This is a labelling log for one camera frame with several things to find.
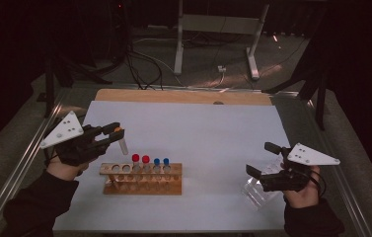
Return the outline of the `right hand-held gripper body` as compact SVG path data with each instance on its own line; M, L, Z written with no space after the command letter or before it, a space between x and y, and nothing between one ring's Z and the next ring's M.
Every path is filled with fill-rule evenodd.
M311 180L312 166L339 165L340 161L301 143L293 148L281 147L284 167L276 174L261 175L265 192L303 190Z

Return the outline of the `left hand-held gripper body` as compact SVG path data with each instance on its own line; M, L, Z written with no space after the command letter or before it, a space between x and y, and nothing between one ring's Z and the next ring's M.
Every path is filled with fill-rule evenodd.
M95 138L101 134L102 126L82 126L77 115L70 111L53 124L39 144L44 152L44 165L48 166L55 157L71 166L94 160L108 149L96 145Z

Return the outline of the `orange cap test tube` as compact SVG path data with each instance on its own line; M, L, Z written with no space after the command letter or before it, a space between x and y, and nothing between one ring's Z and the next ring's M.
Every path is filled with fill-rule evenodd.
M114 131L122 131L122 128L121 127L117 127L114 129ZM125 142L125 139L122 138L118 141L118 144L120 146L120 149L121 149L121 152L123 155L128 155L128 148L127 148L127 144Z

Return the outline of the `clear acrylic test tube rack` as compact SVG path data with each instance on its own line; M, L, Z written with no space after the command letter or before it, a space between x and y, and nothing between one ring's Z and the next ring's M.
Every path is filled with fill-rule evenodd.
M282 170L282 158L278 155L267 166L260 169L263 175L276 174ZM252 203L255 210L260 210L266 206L273 198L281 194L281 191L265 192L260 181L250 177L242 187L242 193Z

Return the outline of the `red cap test tube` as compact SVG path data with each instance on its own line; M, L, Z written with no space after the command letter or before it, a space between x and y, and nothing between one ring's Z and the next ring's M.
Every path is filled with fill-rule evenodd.
M133 154L131 157L131 160L133 163L132 165L133 178L135 181L138 181L139 180L138 172L140 171L140 164L139 164L140 156L138 154Z
M144 174L144 179L149 182L151 177L150 173L150 158L148 155L142 156L142 173Z

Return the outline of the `blue cap test tube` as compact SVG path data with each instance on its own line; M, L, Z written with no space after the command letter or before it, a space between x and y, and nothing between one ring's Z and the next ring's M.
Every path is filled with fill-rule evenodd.
M156 181L158 182L161 182L161 175L160 175L160 170L161 170L161 167L160 167L160 159L159 158L155 158L154 159L154 168L153 168L153 172L155 174L155 179Z
M171 176L170 176L170 172L171 172L170 160L169 160L169 158L164 158L163 159L163 162L164 162L163 171L164 171L164 175L165 175L164 178L168 182L168 181L171 180Z

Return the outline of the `wooden test tube rack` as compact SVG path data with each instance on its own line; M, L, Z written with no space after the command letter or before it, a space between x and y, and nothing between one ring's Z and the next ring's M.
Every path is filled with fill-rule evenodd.
M183 165L103 163L100 174L107 177L106 195L180 196L183 192Z

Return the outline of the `person's left hand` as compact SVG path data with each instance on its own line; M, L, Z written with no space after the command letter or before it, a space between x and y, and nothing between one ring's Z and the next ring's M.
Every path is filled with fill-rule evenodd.
M83 163L78 166L64 164L60 161L58 157L55 157L50 160L46 168L46 172L64 181L73 181L82 172L87 170L88 167L89 167L88 163Z

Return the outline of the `person's right hand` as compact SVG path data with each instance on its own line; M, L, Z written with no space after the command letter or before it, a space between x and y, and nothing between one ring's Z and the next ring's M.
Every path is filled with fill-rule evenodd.
M283 194L293 208L305 208L309 206L314 206L319 203L319 188L316 183L320 179L320 168L318 166L311 167L312 174L311 180L307 186L299 191L284 191Z

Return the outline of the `black tripod stand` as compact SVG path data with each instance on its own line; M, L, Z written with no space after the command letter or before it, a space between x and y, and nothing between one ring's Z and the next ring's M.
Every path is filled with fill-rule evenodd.
M333 55L333 37L329 33L329 22L322 20L310 39L302 57L296 65L291 77L263 93L276 94L291 85L304 81L298 93L303 101L311 100L317 94L315 120L318 127L324 130L324 110L329 63Z
M57 80L63 87L71 87L74 82L71 76L72 71L80 73L98 84L110 83L61 53L48 53L44 57L45 92L37 98L40 102L45 102L45 118L51 115L52 109L55 107L54 81Z

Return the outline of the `white table sheet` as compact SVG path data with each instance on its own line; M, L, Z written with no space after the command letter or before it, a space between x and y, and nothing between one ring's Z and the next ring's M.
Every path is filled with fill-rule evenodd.
M170 103L91 103L85 122L120 122L130 153L168 158L183 166L179 196L112 196L103 192L104 162L128 162L118 144L90 165L58 231L227 232L280 229L282 197L261 209L242 194L246 167L263 169L276 159L266 142L288 143L273 106Z

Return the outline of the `white metal desk frame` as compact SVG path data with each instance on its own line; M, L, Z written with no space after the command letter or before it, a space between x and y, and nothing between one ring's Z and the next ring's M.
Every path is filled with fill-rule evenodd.
M177 50L174 64L174 74L180 76L183 70L183 32L226 33L238 35L252 35L253 43L246 48L246 58L250 75L253 80L260 79L260 72L256 63L256 49L269 10L269 4L263 3L260 15L255 18L241 18L229 16L194 15L184 12L184 0L179 0Z

